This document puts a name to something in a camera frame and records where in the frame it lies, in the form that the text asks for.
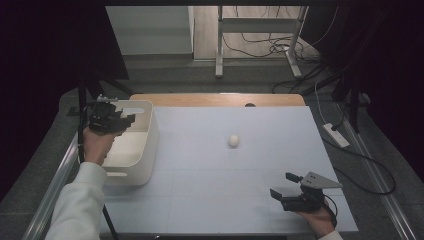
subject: white sleeve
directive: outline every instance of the white sleeve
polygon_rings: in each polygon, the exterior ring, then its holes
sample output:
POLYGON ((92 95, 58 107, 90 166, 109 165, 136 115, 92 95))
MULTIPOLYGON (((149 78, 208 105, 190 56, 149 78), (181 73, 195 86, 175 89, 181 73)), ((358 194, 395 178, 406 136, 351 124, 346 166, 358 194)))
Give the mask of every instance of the white sleeve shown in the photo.
POLYGON ((339 232, 333 231, 318 240, 342 240, 342 239, 343 238, 342 236, 340 236, 339 232))
POLYGON ((97 164, 81 164, 74 182, 59 195, 46 239, 99 239, 106 176, 97 164))

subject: dark curtain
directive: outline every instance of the dark curtain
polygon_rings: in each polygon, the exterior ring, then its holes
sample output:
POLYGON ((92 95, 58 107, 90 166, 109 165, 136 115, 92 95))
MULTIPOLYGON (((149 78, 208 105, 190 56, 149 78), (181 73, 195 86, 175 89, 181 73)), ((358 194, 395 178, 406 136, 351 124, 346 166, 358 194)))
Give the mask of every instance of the dark curtain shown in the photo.
POLYGON ((89 83, 98 75, 128 75, 100 1, 1 1, 0 34, 3 199, 49 130, 65 92, 83 75, 89 83))
POLYGON ((364 59, 369 115, 424 181, 424 6, 390 8, 364 59))

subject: power strip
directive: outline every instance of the power strip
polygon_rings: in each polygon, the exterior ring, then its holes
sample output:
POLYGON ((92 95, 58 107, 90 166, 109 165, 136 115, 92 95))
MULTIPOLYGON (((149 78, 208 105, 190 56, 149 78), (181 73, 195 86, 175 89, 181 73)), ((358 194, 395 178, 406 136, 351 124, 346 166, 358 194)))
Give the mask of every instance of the power strip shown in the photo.
POLYGON ((340 147, 347 147, 349 146, 349 142, 339 133, 339 131, 335 130, 331 130, 331 127, 333 127, 333 124, 331 123, 327 123, 325 125, 322 126, 325 131, 328 133, 328 135, 330 135, 330 137, 337 143, 339 144, 340 147))

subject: white wall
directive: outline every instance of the white wall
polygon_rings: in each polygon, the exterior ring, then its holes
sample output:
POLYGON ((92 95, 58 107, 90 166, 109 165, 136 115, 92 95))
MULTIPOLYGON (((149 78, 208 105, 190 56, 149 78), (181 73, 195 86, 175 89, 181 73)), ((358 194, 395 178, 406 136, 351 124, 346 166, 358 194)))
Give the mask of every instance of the white wall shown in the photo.
POLYGON ((122 55, 193 52, 193 7, 106 7, 122 55))

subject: white tabletop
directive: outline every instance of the white tabletop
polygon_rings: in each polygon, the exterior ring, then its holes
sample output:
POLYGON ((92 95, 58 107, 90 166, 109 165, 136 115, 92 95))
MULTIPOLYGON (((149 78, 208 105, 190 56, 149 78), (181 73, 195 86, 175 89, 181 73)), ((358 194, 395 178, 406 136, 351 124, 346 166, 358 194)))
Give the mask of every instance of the white tabletop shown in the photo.
MULTIPOLYGON (((105 186, 119 233, 285 235, 310 232, 272 199, 298 196, 285 172, 337 180, 309 107, 156 107, 159 143, 143 186, 105 186), (232 134, 237 148, 228 145, 232 134)), ((357 231, 340 189, 325 190, 339 209, 339 231, 357 231)), ((102 219, 101 232, 109 232, 102 219)))

